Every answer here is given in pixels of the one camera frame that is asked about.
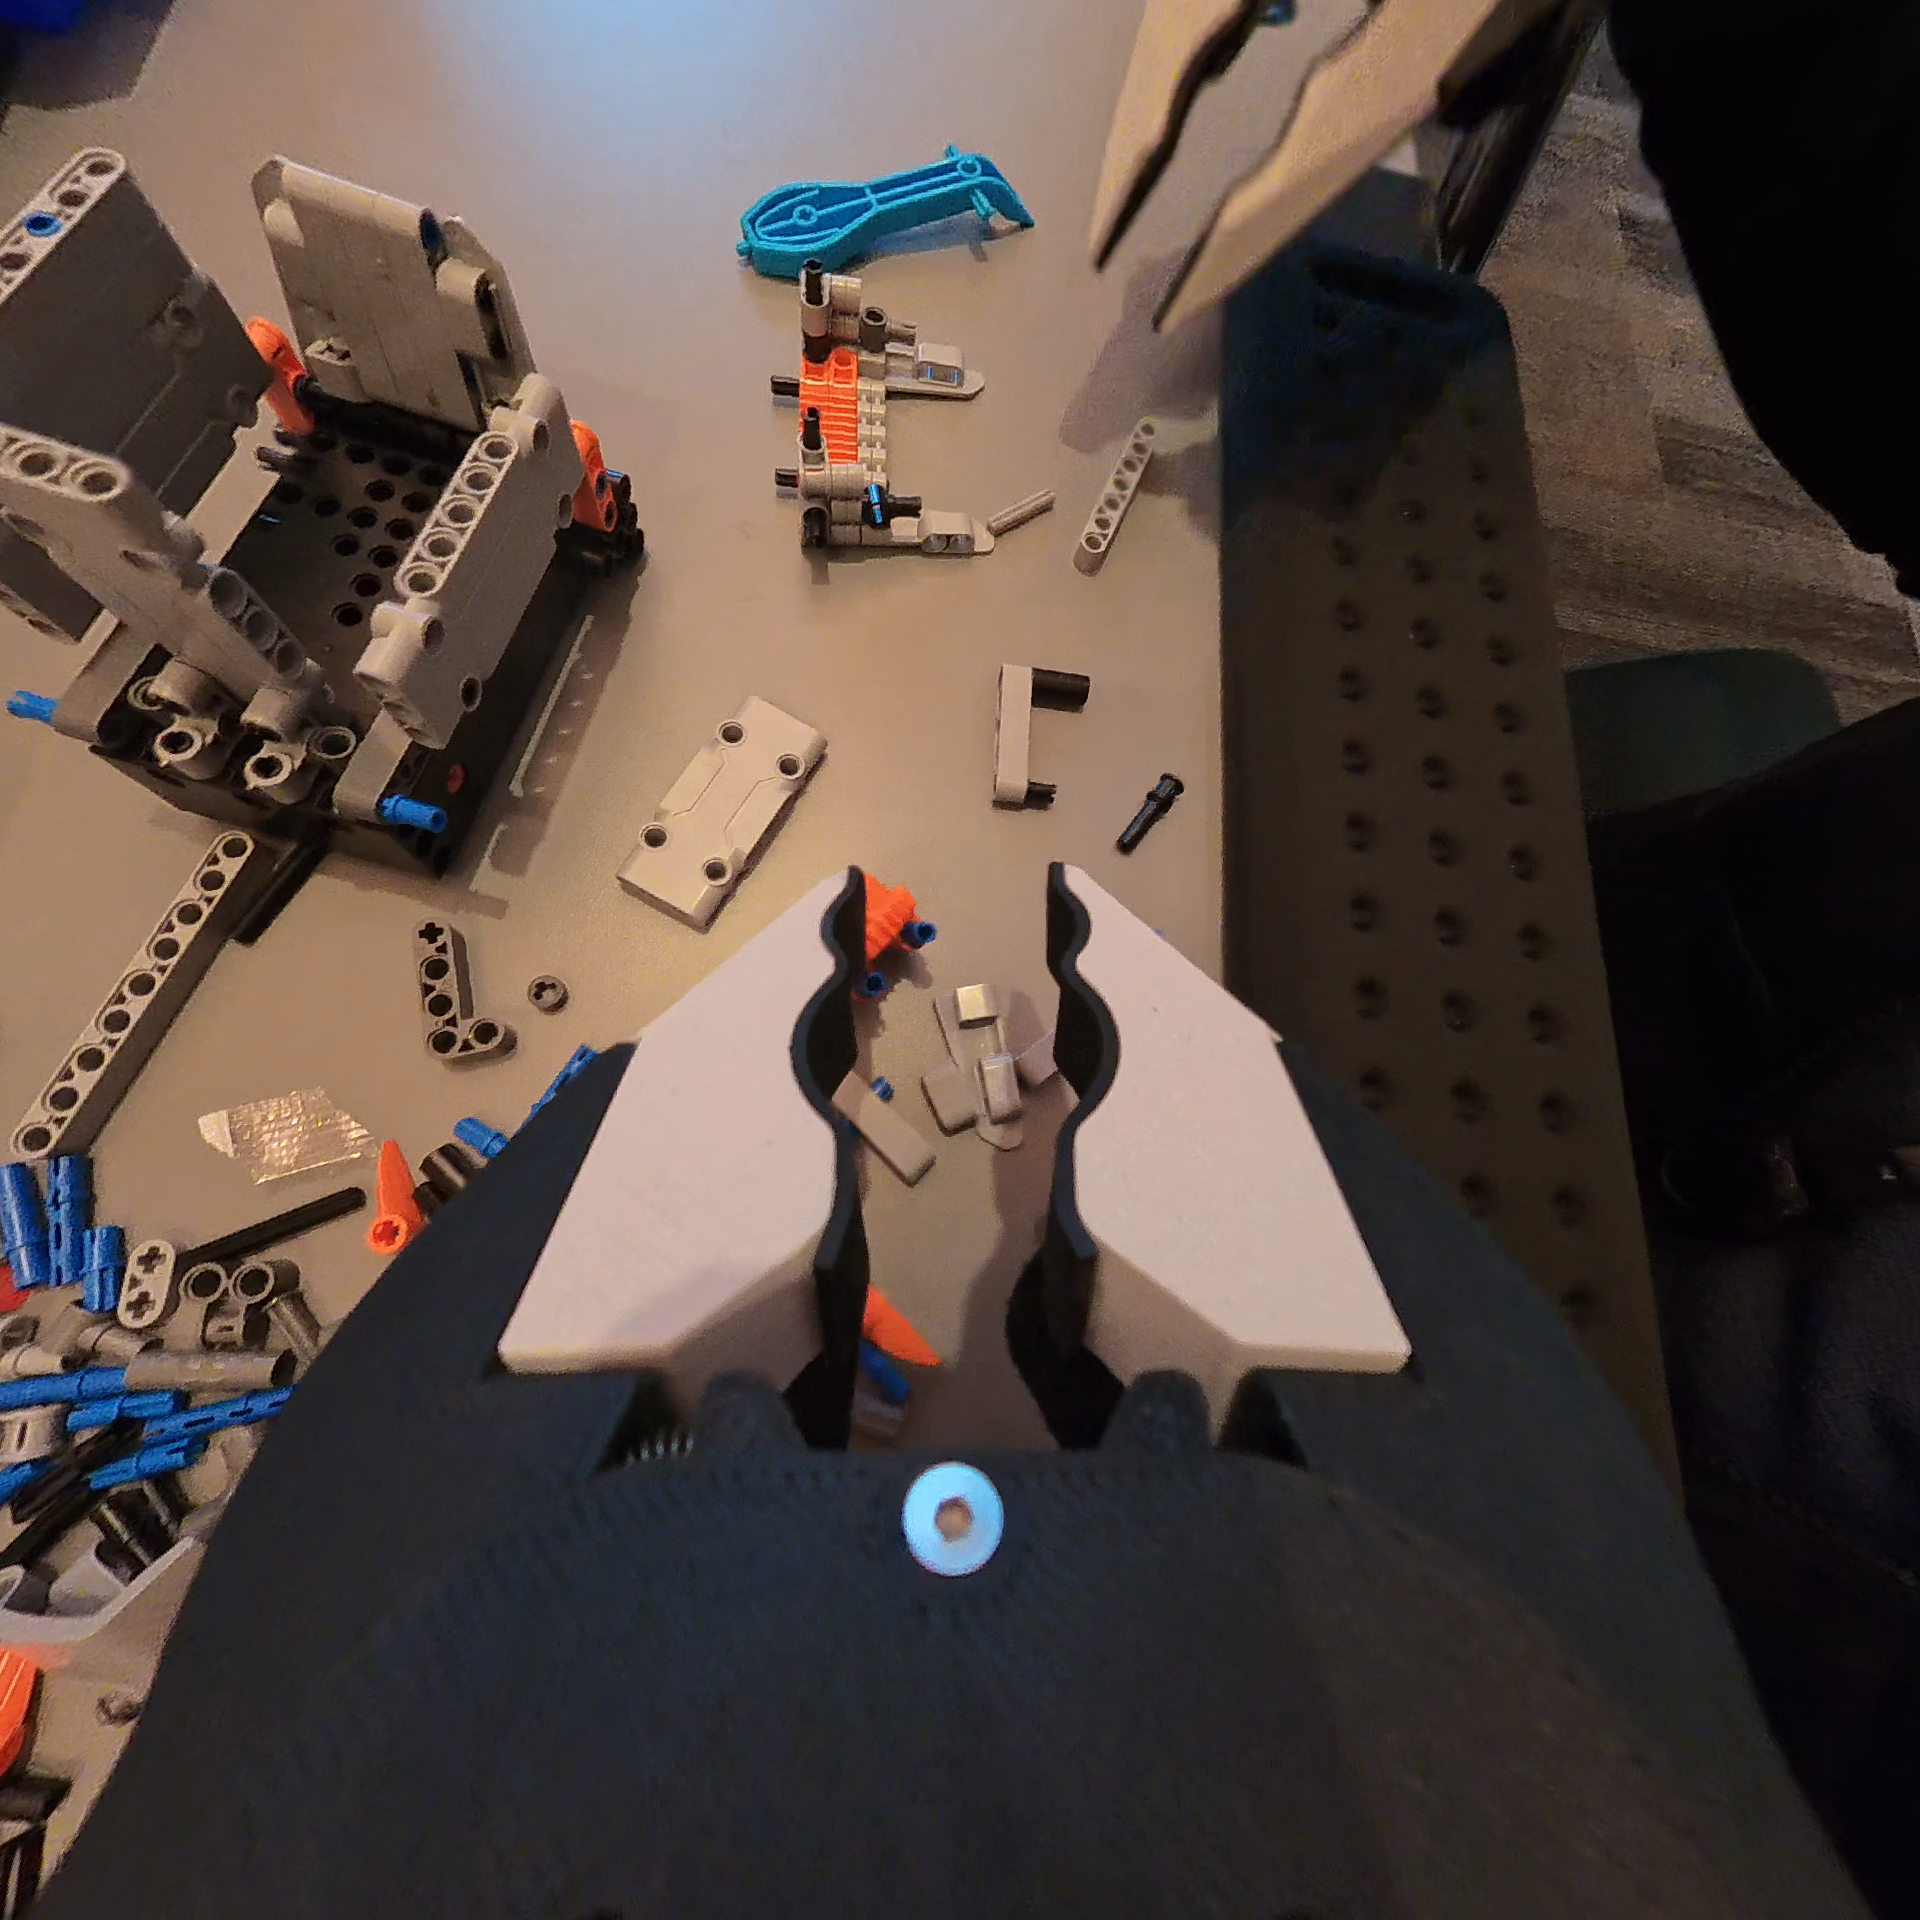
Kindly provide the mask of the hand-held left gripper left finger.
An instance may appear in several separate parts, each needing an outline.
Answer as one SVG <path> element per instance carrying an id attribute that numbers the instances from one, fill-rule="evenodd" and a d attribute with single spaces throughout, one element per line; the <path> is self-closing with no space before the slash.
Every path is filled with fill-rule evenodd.
<path id="1" fill-rule="evenodd" d="M 674 1409 L 755 1376 L 811 1448 L 848 1446 L 870 1257 L 832 1098 L 865 929 L 845 866 L 640 1032 L 499 1339 L 507 1372 L 644 1372 Z"/>

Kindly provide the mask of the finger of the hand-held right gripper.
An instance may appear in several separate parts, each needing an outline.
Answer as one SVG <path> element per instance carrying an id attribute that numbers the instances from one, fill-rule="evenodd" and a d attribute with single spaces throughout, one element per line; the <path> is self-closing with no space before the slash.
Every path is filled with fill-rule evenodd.
<path id="1" fill-rule="evenodd" d="M 1272 150 L 1206 215 L 1152 327 L 1209 314 L 1417 129 L 1509 107 L 1571 17 L 1548 3 L 1381 3 L 1314 60 Z"/>
<path id="2" fill-rule="evenodd" d="M 1240 57 L 1260 3 L 1148 3 L 1102 154 L 1089 260 L 1105 272 L 1177 154 L 1198 92 Z"/>

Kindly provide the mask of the grey beam with blue pins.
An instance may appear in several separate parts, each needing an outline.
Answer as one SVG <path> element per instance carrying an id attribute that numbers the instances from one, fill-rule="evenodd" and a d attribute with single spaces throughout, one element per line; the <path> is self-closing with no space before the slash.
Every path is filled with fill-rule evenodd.
<path id="1" fill-rule="evenodd" d="M 1161 444 L 1161 422 L 1140 417 L 1121 446 L 1114 470 L 1096 497 L 1083 532 L 1072 550 L 1072 567 L 1086 577 L 1097 577 L 1121 537 L 1129 511 L 1137 504 L 1139 490 Z"/>

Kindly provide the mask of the person's right forearm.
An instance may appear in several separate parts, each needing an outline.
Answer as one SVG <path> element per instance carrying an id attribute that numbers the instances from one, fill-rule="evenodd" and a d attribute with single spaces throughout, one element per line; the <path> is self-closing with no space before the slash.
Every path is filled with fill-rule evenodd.
<path id="1" fill-rule="evenodd" d="M 1613 3 L 1638 145 L 1760 441 L 1917 587 L 1917 4 Z"/>

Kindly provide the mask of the light grey connector pieces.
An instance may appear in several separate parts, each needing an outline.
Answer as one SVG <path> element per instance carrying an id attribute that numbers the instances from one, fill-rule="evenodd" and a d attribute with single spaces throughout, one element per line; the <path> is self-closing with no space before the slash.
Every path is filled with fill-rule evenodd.
<path id="1" fill-rule="evenodd" d="M 931 1116 L 945 1136 L 973 1132 L 1000 1153 L 1025 1138 L 1025 1099 L 1054 1075 L 1054 1028 L 1035 1001 L 993 983 L 966 983 L 933 996 L 947 1059 L 922 1076 Z"/>

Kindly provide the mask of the black angled beam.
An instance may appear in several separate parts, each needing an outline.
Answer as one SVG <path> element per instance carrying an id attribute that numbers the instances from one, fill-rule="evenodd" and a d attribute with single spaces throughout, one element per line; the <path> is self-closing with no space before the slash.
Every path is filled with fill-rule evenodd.
<path id="1" fill-rule="evenodd" d="M 416 990 L 426 1051 L 446 1065 L 510 1059 L 516 1032 L 474 1010 L 474 982 L 465 935 L 446 920 L 420 920 L 413 930 Z"/>

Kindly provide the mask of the orange gear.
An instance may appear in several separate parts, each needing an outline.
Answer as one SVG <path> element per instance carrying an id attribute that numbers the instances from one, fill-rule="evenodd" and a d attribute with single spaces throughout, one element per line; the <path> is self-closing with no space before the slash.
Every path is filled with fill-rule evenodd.
<path id="1" fill-rule="evenodd" d="M 922 914 L 918 900 L 907 888 L 865 873 L 861 972 L 856 978 L 853 995 L 861 1001 L 888 995 L 891 978 L 882 961 L 893 951 L 918 953 L 938 938 L 939 930 Z"/>

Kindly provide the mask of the grey flat panel piece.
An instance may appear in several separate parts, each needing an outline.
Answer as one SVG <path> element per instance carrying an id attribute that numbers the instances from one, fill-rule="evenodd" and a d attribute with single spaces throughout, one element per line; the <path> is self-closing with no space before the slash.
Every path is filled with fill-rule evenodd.
<path id="1" fill-rule="evenodd" d="M 750 695 L 666 792 L 617 868 L 617 884 L 706 929 L 826 753 L 822 731 Z"/>

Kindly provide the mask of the black axle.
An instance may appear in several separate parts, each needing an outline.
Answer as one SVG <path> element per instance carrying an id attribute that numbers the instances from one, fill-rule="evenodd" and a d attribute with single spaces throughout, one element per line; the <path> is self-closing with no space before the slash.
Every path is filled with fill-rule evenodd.
<path id="1" fill-rule="evenodd" d="M 289 1207 L 266 1216 L 248 1227 L 230 1230 L 216 1240 L 188 1247 L 176 1257 L 176 1274 L 186 1275 L 202 1264 L 238 1267 L 254 1257 L 267 1255 L 289 1242 L 308 1232 L 326 1227 L 345 1216 L 356 1216 L 369 1207 L 369 1191 L 363 1186 L 345 1186 L 320 1199 Z"/>

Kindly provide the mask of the orange grey small subassembly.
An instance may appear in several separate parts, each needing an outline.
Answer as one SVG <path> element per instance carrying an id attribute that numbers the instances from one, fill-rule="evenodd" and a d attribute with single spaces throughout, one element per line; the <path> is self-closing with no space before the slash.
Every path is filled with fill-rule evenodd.
<path id="1" fill-rule="evenodd" d="M 801 367 L 772 395 L 798 407 L 798 451 L 774 490 L 801 506 L 811 560 L 850 553 L 986 559 L 997 535 L 964 512 L 936 512 L 889 479 L 891 401 L 973 401 L 986 375 L 964 354 L 926 343 L 917 324 L 867 299 L 861 280 L 816 256 L 801 266 Z"/>

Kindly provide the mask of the black perforated panel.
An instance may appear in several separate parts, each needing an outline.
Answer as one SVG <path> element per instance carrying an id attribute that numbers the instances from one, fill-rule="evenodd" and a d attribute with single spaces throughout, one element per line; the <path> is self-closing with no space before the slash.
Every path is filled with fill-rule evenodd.
<path id="1" fill-rule="evenodd" d="M 1302 242 L 1220 359 L 1224 969 L 1674 1417 L 1499 302 Z"/>

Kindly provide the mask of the long grey beam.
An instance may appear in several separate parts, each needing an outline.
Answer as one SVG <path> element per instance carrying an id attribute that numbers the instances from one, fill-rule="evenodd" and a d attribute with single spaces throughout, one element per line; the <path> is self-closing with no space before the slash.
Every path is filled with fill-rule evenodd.
<path id="1" fill-rule="evenodd" d="M 11 1161 L 86 1154 L 272 873 L 274 849 L 242 830 L 212 838 L 11 1134 Z"/>

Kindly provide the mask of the pile of plastic building pieces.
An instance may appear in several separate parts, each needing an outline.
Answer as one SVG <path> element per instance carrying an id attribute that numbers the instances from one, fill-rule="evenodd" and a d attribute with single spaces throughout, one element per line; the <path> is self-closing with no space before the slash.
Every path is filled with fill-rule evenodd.
<path id="1" fill-rule="evenodd" d="M 285 1243 L 176 1274 L 92 1161 L 5 1167 L 5 1913 L 140 1718 L 160 1646 L 325 1334 Z"/>

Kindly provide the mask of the grey black robot model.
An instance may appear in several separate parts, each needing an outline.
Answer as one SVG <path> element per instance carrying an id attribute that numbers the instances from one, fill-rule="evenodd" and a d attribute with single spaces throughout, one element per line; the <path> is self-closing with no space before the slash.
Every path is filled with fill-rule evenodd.
<path id="1" fill-rule="evenodd" d="M 557 676 L 634 486 L 458 217 L 274 156 L 285 324 L 245 321 L 128 160 L 5 222 L 5 612 L 81 648 L 5 735 L 160 801 L 444 876 Z"/>

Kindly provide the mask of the grey frame with black pins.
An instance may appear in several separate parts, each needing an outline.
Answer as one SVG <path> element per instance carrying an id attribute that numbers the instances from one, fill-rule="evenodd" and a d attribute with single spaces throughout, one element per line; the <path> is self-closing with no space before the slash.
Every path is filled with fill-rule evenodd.
<path id="1" fill-rule="evenodd" d="M 1051 783 L 1030 777 L 1035 710 L 1078 713 L 1091 695 L 1091 676 L 1028 663 L 1002 663 L 997 683 L 993 803 L 1000 810 L 1050 810 Z"/>

